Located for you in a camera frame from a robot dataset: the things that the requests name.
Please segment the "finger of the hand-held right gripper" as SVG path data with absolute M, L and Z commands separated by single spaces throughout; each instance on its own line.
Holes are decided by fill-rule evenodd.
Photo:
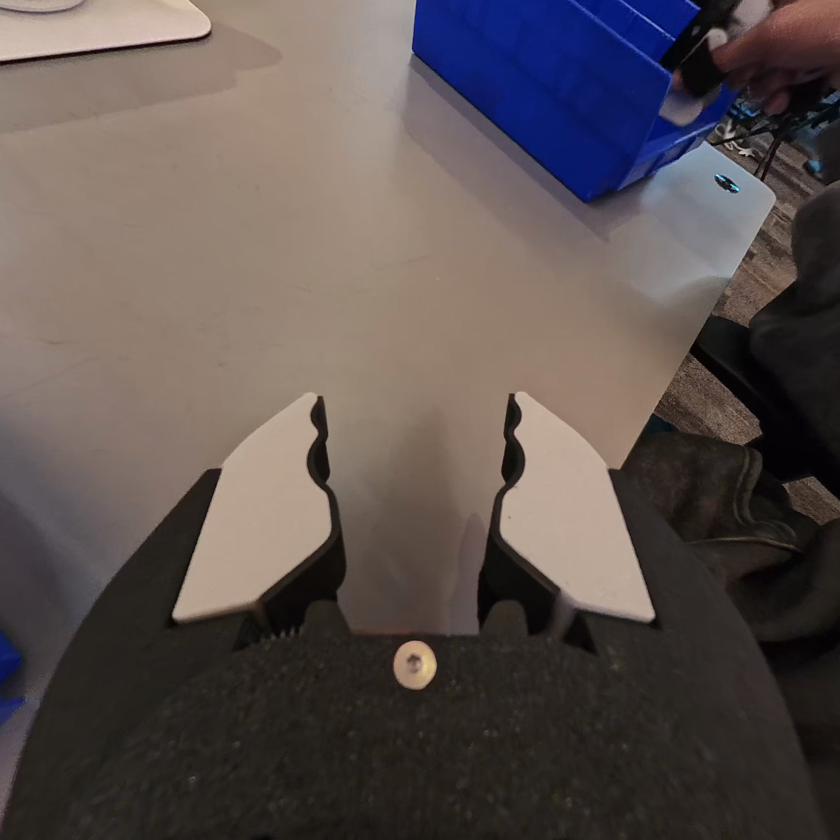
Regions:
M 686 127 L 696 121 L 716 100 L 716 88 L 695 96 L 684 88 L 672 85 L 658 112 L 658 116 L 676 127 Z

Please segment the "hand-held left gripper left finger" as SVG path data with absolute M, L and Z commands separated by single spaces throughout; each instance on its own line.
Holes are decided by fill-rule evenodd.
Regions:
M 175 623 L 246 613 L 279 636 L 302 628 L 312 603 L 337 601 L 346 559 L 328 438 L 324 400 L 308 392 L 225 459 Z

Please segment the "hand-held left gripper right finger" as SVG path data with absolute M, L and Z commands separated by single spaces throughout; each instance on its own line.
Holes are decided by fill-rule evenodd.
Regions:
M 579 637 L 584 615 L 656 621 L 611 470 L 572 426 L 525 392 L 509 395 L 502 486 L 478 578 L 479 630 L 512 614 L 530 636 Z

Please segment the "blue plastic bin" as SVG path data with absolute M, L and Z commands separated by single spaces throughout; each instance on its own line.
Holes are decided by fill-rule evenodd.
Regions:
M 1 726 L 24 704 L 25 697 L 10 694 L 7 685 L 17 677 L 24 658 L 12 640 L 1 631 Z
M 665 52 L 699 12 L 682 1 L 418 1 L 413 53 L 588 203 L 703 143 L 724 87 L 685 127 L 660 117 Z

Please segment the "grey desk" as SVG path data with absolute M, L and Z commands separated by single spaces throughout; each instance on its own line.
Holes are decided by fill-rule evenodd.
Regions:
M 411 2 L 204 10 L 2 67 L 2 626 L 60 648 L 316 392 L 351 622 L 470 633 L 508 394 L 620 466 L 774 195 L 701 145 L 581 203 L 412 58 Z

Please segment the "person's right hand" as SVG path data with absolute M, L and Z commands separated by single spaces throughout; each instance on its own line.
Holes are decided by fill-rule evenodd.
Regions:
M 712 53 L 737 88 L 747 88 L 762 110 L 776 115 L 806 77 L 839 85 L 839 2 L 798 1 L 777 7 L 740 38 Z

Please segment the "grey hooded sweatshirt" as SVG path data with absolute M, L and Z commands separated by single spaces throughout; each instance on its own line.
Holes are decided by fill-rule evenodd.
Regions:
M 753 448 L 645 431 L 623 472 L 738 608 L 777 679 L 838 838 L 839 523 L 795 510 Z

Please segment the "white document stand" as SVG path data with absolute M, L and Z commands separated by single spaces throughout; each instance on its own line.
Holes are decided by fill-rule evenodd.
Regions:
M 211 31 L 187 1 L 2 1 L 1 61 L 178 44 Z

